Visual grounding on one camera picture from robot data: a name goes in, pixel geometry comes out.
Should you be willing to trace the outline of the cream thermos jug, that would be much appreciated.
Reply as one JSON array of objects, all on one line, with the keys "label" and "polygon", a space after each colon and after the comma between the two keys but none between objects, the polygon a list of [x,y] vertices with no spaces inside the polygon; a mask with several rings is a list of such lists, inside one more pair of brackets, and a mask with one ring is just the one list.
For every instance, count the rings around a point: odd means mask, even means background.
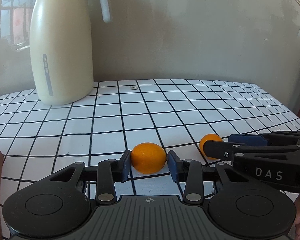
[{"label": "cream thermos jug", "polygon": [[88,0],[36,0],[30,58],[44,104],[66,105],[88,95],[94,82]]}]

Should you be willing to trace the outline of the small kumquat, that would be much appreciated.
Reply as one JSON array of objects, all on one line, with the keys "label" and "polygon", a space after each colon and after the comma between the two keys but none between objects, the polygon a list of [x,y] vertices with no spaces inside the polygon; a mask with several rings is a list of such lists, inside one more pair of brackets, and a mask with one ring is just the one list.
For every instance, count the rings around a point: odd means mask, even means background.
[{"label": "small kumquat", "polygon": [[217,160],[217,158],[213,156],[213,147],[216,145],[216,142],[223,142],[221,137],[216,134],[207,134],[200,140],[199,148],[206,159]]},{"label": "small kumquat", "polygon": [[157,173],[166,163],[164,149],[151,142],[136,145],[131,152],[130,158],[133,167],[142,174]]}]

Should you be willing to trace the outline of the checkered white tablecloth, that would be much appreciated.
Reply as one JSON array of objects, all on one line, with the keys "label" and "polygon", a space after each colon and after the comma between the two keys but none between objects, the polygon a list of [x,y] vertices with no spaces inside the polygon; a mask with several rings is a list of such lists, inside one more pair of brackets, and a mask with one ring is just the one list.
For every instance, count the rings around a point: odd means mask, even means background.
[{"label": "checkered white tablecloth", "polygon": [[[300,131],[300,119],[249,83],[179,79],[97,82],[86,97],[64,106],[45,105],[34,89],[1,95],[2,238],[295,239],[294,222],[288,238],[184,238],[166,205],[172,197],[182,199],[185,189],[184,182],[172,179],[169,151],[180,160],[195,160],[206,167],[226,163],[233,168],[233,159],[203,156],[199,148],[203,136],[216,134],[228,142],[232,134],[274,131]],[[114,184],[115,204],[96,208],[82,227],[62,237],[11,236],[2,215],[9,196],[77,161],[96,166],[104,160],[118,160],[126,150],[132,152],[144,142],[164,149],[165,166],[157,173],[142,174],[130,159],[127,181]],[[300,194],[276,190],[293,204]]]}]

